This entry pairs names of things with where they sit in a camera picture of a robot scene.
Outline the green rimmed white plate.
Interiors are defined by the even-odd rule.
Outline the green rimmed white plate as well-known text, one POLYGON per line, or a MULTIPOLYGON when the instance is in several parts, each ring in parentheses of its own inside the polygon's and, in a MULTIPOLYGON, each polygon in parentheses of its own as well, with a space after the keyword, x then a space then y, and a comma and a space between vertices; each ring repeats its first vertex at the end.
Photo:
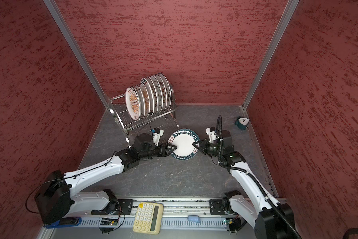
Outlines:
POLYGON ((177 160, 189 160, 196 156, 198 149, 192 144, 200 141, 198 134, 190 129, 184 128, 174 132, 168 143, 177 148, 171 153, 171 156, 177 160))

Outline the stainless steel dish rack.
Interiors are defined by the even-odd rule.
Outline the stainless steel dish rack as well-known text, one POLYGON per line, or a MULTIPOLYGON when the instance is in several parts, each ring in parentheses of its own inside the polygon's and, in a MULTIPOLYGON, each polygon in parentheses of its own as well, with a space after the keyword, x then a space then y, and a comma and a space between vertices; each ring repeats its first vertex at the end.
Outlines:
POLYGON ((168 109, 139 120, 132 120, 129 116, 125 103, 125 94, 111 98, 110 103, 108 104, 108 109, 122 131, 128 147, 131 147, 132 145, 132 137, 130 134, 133 131, 141 130, 145 125, 152 125, 152 122, 163 123, 157 126, 162 130, 167 130, 167 128, 170 127, 179 128, 176 119, 176 110, 178 109, 178 106, 175 100, 172 100, 168 109))

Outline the orange patterned plate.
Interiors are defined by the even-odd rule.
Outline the orange patterned plate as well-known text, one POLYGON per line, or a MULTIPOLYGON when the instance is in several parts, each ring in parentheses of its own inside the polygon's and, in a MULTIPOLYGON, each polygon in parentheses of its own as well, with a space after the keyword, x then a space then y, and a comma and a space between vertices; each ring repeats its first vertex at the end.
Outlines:
POLYGON ((140 102, 136 90, 132 87, 126 89, 125 103, 130 118, 137 121, 141 117, 140 102))

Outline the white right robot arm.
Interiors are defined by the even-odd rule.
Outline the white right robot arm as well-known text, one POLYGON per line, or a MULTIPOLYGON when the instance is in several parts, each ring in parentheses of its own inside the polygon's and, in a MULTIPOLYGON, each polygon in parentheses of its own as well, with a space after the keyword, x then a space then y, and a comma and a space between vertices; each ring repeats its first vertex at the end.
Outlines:
POLYGON ((300 239, 295 228, 294 213, 288 204, 281 204, 254 176, 244 157, 233 146, 225 147, 223 141, 210 143, 201 140, 192 144, 200 152, 218 159, 218 165, 239 182, 250 199, 229 192, 228 213, 239 214, 253 229, 257 239, 300 239))

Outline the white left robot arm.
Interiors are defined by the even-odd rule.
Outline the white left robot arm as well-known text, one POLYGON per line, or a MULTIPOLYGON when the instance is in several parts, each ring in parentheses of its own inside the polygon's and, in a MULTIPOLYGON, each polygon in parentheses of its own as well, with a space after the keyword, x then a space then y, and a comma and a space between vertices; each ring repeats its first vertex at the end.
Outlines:
POLYGON ((143 133, 136 137, 132 147, 115 151, 102 162, 77 171, 50 173, 34 197, 43 224, 51 225, 80 212, 119 214, 118 199, 110 189, 94 193, 84 193, 83 190, 138 166, 141 160, 169 156, 176 148, 170 143, 154 142, 151 135, 143 133))

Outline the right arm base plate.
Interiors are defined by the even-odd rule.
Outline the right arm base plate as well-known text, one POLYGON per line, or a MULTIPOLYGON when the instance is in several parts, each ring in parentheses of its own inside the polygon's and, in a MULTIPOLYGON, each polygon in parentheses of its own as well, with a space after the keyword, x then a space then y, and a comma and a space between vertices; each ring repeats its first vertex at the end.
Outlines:
POLYGON ((222 199, 210 199, 209 209, 210 209, 210 215, 212 216, 226 215, 222 199))

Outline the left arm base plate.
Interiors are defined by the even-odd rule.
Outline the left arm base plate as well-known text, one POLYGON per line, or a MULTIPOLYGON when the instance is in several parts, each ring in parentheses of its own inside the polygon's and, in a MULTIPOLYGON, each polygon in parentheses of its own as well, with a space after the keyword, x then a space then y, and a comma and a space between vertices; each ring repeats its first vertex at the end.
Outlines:
POLYGON ((92 210, 92 215, 130 215, 134 200, 132 199, 110 199, 109 203, 102 210, 92 210))

